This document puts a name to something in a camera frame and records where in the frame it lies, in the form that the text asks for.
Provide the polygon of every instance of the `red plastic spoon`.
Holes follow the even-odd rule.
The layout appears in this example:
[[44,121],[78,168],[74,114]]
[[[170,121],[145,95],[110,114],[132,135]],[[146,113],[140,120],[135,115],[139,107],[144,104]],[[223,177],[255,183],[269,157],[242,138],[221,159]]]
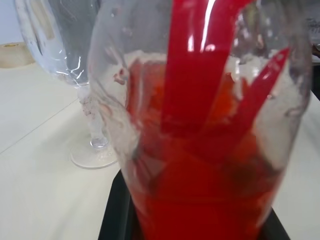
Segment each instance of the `red plastic spoon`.
[[197,133],[219,89],[236,17],[253,0],[173,0],[162,130]]

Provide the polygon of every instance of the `empty wine glass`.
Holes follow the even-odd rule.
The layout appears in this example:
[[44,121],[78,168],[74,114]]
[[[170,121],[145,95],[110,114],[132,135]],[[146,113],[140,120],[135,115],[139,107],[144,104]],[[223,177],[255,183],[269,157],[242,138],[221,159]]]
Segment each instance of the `empty wine glass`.
[[102,130],[102,119],[92,97],[87,56],[100,7],[98,0],[15,0],[24,41],[36,62],[57,79],[77,89],[90,134],[77,137],[71,160],[85,169],[100,169],[116,162]]

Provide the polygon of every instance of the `glass base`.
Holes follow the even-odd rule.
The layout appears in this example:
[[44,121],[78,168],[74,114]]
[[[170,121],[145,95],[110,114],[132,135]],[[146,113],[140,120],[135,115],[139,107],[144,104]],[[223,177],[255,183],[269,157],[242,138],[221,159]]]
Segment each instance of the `glass base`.
[[78,136],[71,148],[71,161],[83,169],[102,169],[117,162],[117,156],[108,143],[105,147],[94,148],[90,134]]

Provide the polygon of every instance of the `white table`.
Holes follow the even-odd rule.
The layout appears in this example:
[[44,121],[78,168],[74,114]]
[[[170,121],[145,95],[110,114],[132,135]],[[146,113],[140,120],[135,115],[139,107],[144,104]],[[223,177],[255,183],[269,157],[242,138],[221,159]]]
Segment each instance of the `white table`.
[[[87,127],[75,90],[36,64],[9,71],[0,70],[0,239],[98,239],[119,166],[74,166],[69,143]],[[320,237],[318,132],[320,102],[312,95],[274,203],[291,240]]]
[[98,239],[119,166],[69,160],[72,136],[87,128],[76,91],[36,64],[0,69],[0,86],[0,239]]

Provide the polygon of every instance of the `glass stem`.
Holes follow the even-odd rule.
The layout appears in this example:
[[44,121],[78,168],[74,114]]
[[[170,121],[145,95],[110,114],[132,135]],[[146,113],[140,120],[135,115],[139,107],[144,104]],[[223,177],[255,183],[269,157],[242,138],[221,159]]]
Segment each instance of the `glass stem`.
[[103,121],[98,110],[98,102],[91,94],[90,85],[79,87],[77,95],[82,105],[83,113],[87,117],[91,134],[91,145],[95,149],[105,147],[108,144],[108,139],[102,131]]

